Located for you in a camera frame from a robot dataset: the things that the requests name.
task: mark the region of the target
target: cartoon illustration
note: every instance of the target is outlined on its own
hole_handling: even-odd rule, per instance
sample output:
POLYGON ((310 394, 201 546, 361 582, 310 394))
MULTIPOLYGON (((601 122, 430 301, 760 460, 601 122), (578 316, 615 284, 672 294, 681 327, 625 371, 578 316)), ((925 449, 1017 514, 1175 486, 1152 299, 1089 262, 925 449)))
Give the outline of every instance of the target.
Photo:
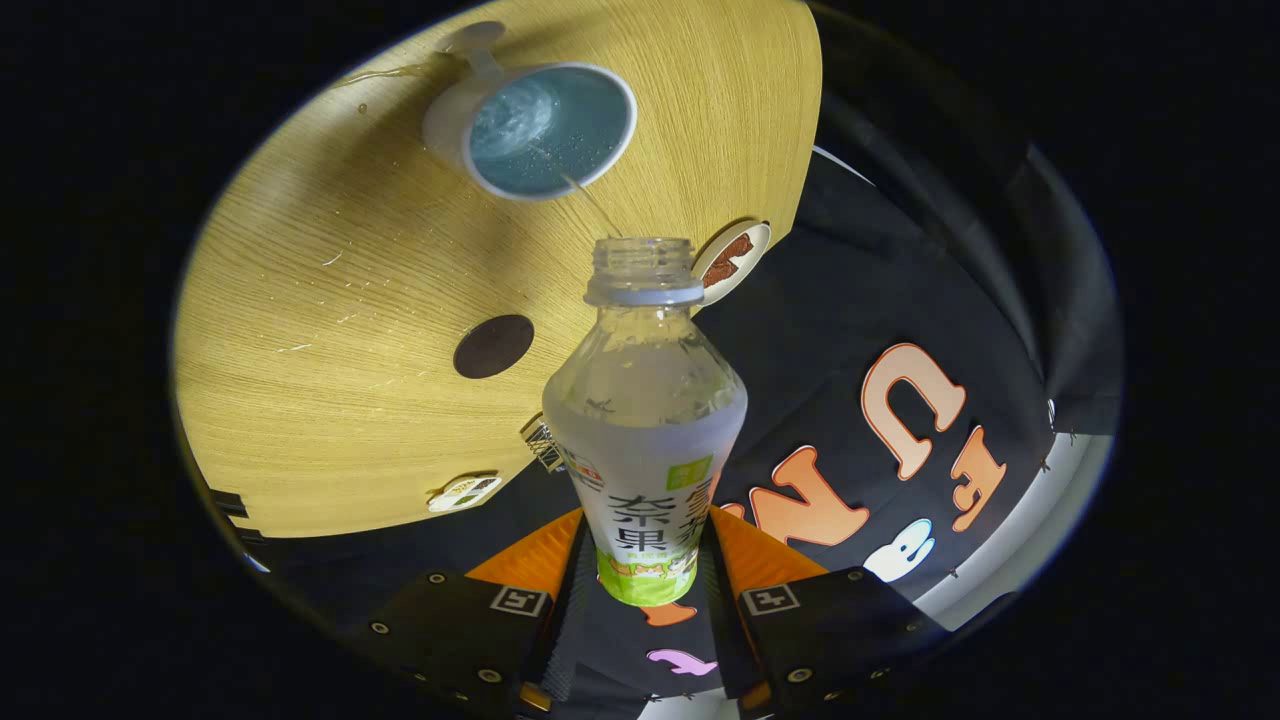
POLYGON ((717 666, 719 666, 719 662, 716 661, 703 662, 701 660, 681 650, 654 650, 650 651, 649 655, 646 655, 645 657, 653 660, 654 662, 658 661, 671 662, 673 665, 671 671, 675 673, 676 675, 703 676, 714 670, 717 666))
POLYGON ((671 574, 678 575, 687 571, 694 565, 695 560, 698 560, 696 547, 671 561, 671 574))
POLYGON ((662 578, 667 579, 667 566, 662 562, 655 565, 640 565, 639 562, 632 566, 631 574, 636 578, 662 578))
POLYGON ((915 566, 928 557, 934 543, 934 539, 929 537, 932 532, 933 523, 920 518, 902 528, 893 542, 870 553, 863 562, 863 568, 876 573, 881 580, 892 583, 915 570, 915 566))

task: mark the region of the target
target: bottle neck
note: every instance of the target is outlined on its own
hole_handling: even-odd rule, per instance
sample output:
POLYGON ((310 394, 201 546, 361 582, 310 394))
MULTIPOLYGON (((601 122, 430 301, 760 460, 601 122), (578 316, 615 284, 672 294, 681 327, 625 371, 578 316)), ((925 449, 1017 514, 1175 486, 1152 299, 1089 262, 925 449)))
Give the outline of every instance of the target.
POLYGON ((602 305, 595 322, 607 333, 675 340, 694 328, 691 310, 691 305, 602 305))

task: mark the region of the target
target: sticker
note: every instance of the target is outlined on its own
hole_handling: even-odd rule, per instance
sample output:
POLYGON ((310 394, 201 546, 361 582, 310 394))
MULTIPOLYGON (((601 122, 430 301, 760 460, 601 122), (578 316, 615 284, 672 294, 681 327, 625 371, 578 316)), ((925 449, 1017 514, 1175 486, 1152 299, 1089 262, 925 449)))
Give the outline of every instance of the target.
POLYGON ((498 591, 498 596, 493 598, 489 607, 499 612, 538 618, 544 602, 547 602, 547 593, 544 592, 502 585, 502 589, 498 591))
POLYGON ((919 565, 933 550, 936 542, 929 537, 933 523, 920 518, 893 538, 893 542, 876 550, 863 562, 863 568, 876 573, 886 583, 906 575, 919 565))
POLYGON ((654 662, 671 662, 673 666, 671 671, 676 675, 698 675, 700 678, 719 666, 719 662, 714 660, 703 662, 682 650, 653 650, 645 657, 654 662))
POLYGON ((768 615, 771 612, 782 612, 783 610, 800 607, 800 601, 796 600, 796 596, 786 583, 768 588, 742 591, 742 597, 746 598, 746 610, 751 615, 768 615))
POLYGON ((500 484, 502 478, 497 475, 471 475, 457 478, 444 486, 443 491, 428 501, 426 509, 431 512, 443 512, 445 510, 465 507, 498 489, 500 484))
POLYGON ((676 465, 667 470, 667 489, 687 488, 701 482, 707 471, 712 469, 712 455, 684 465, 676 465))

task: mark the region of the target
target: plastic bottle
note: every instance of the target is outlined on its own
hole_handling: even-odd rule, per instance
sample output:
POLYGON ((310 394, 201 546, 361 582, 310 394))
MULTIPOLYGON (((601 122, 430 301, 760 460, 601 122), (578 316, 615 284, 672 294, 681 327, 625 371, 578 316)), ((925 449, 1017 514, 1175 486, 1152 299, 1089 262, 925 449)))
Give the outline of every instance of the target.
POLYGON ((694 325, 692 245, 595 245, 595 327, 543 391, 596 547, 600 583, 627 605, 678 600, 698 570, 714 478, 746 415, 741 378, 694 325))

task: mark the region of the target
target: wood grain surface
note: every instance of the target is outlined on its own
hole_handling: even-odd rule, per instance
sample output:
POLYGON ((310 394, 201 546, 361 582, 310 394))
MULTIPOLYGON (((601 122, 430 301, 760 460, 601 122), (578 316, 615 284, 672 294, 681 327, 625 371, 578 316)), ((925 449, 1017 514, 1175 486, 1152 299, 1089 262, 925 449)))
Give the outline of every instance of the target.
POLYGON ((351 74, 417 68, 312 99, 241 169, 193 250, 177 400, 206 482, 244 502, 239 527, 305 537, 421 520, 449 479, 509 480, 532 460, 518 432, 594 323, 581 297, 605 224, 581 193, 502 200, 422 149, 424 110, 467 72, 430 49, 483 19, 507 24, 504 67, 577 60, 631 85, 635 137, 589 188, 622 232, 700 247, 745 217, 769 220, 774 242, 791 228, 822 85, 800 3, 502 0, 399 42, 351 74), (532 320, 529 352, 458 375, 457 343, 504 314, 532 320))

